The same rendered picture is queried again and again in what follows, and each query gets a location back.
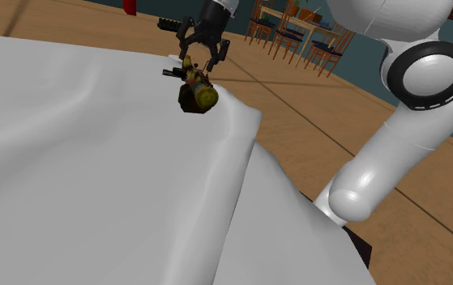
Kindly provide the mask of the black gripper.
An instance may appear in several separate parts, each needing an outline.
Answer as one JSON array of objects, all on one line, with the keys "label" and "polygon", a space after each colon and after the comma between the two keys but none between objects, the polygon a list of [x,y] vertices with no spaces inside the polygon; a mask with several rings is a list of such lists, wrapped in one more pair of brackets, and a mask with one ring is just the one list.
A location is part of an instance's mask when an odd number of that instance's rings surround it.
[{"label": "black gripper", "polygon": [[[185,16],[176,34],[179,39],[179,58],[181,60],[185,58],[189,46],[197,41],[196,34],[198,34],[198,42],[209,45],[211,58],[208,61],[206,70],[212,72],[213,67],[226,58],[229,50],[230,40],[221,39],[221,36],[227,26],[230,15],[230,11],[216,0],[204,0],[196,24],[193,18]],[[193,27],[194,33],[186,36],[188,30]]]}]

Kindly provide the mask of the black ribbed bar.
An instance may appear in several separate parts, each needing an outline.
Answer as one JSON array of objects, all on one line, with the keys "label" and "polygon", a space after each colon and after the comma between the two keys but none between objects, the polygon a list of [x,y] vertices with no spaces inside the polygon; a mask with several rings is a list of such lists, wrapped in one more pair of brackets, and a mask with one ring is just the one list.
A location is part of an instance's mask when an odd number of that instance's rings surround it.
[{"label": "black ribbed bar", "polygon": [[181,25],[181,21],[166,18],[159,18],[157,23],[157,27],[159,29],[169,32],[177,32],[180,29]]}]

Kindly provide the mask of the yellow brown toy figure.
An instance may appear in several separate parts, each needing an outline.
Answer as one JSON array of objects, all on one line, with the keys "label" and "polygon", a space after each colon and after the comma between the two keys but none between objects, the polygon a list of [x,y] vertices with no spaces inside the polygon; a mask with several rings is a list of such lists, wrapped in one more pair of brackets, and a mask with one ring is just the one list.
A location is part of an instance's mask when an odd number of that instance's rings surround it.
[{"label": "yellow brown toy figure", "polygon": [[162,70],[162,75],[179,78],[183,84],[180,87],[178,103],[185,113],[204,114],[212,109],[219,100],[218,91],[209,81],[208,75],[199,69],[187,55],[182,60],[181,67],[172,70]]}]

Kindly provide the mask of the wooden chair with dark seat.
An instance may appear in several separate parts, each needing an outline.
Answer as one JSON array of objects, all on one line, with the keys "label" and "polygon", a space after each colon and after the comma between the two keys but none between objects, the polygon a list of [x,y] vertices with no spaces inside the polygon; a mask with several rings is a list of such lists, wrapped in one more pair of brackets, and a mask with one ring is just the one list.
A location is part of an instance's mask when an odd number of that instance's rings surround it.
[{"label": "wooden chair with dark seat", "polygon": [[250,45],[254,39],[260,43],[262,36],[265,36],[265,44],[263,46],[266,46],[275,24],[269,18],[261,16],[261,7],[266,6],[272,8],[272,5],[273,0],[255,0],[244,39],[247,40],[249,37]]},{"label": "wooden chair with dark seat", "polygon": [[318,63],[315,66],[319,67],[318,76],[320,76],[321,73],[325,71],[325,67],[329,63],[331,63],[331,68],[327,73],[327,77],[330,76],[331,72],[333,71],[339,60],[343,57],[345,50],[348,48],[355,35],[355,32],[347,29],[340,42],[332,51],[323,50],[323,55],[321,57],[318,57]]},{"label": "wooden chair with dark seat", "polygon": [[268,54],[273,54],[273,58],[276,57],[278,51],[280,50],[281,46],[285,47],[284,56],[286,58],[288,51],[293,49],[293,54],[289,61],[292,61],[297,48],[299,47],[300,43],[302,42],[304,33],[302,33],[302,29],[299,30],[291,29],[288,25],[290,24],[289,20],[293,17],[292,9],[297,7],[300,0],[287,0],[284,9],[282,12],[279,12],[276,17],[279,19],[279,23],[277,24],[277,28],[268,51]]},{"label": "wooden chair with dark seat", "polygon": [[344,33],[347,31],[342,25],[339,25],[337,22],[334,22],[329,29],[338,34],[336,39],[331,38],[330,36],[325,36],[321,41],[312,40],[311,41],[311,48],[306,54],[306,65],[307,67],[311,62],[316,60],[318,57],[323,55],[323,50],[332,51],[335,46],[340,42]]}]

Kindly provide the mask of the pale wooden dining table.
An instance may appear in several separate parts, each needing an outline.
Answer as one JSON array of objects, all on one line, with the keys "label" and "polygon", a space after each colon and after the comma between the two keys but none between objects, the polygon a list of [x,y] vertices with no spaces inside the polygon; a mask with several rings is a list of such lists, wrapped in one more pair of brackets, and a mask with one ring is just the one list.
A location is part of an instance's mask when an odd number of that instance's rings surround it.
[{"label": "pale wooden dining table", "polygon": [[[327,44],[328,48],[330,48],[341,37],[341,35],[338,32],[335,32],[334,30],[326,29],[325,27],[307,22],[306,20],[299,19],[298,17],[291,16],[289,12],[293,7],[294,3],[293,0],[287,0],[286,6],[284,7],[284,10],[282,12],[273,10],[268,6],[264,6],[263,3],[264,0],[262,0],[257,7],[257,9],[259,10],[259,17],[263,17],[265,14],[268,14],[273,15],[276,18],[280,19],[280,22],[276,28],[276,31],[280,31],[280,33],[276,33],[274,40],[272,41],[272,45],[276,45],[276,51],[273,57],[276,57],[276,53],[279,47],[282,45],[283,41],[287,40],[288,43],[286,44],[286,51],[288,51],[290,48],[294,48],[293,55],[291,56],[292,60],[296,54],[297,48],[300,46],[300,43],[302,42],[303,47],[301,48],[301,52],[298,54],[298,59],[296,60],[296,66],[298,66],[314,34],[320,34],[329,37],[330,42]],[[309,35],[306,37],[306,39],[304,40],[303,38],[299,38],[297,35],[292,35],[288,37],[289,32],[287,31],[287,26],[289,23],[292,23],[308,31]]]}]

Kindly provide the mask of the bed with grey sheet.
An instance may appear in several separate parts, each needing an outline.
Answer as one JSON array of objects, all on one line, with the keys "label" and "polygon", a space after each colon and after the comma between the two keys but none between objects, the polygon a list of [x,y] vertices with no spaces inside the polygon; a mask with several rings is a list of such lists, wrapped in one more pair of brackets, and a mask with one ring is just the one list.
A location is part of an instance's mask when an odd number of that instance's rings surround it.
[{"label": "bed with grey sheet", "polygon": [[0,285],[375,285],[220,89],[171,57],[0,36]]}]

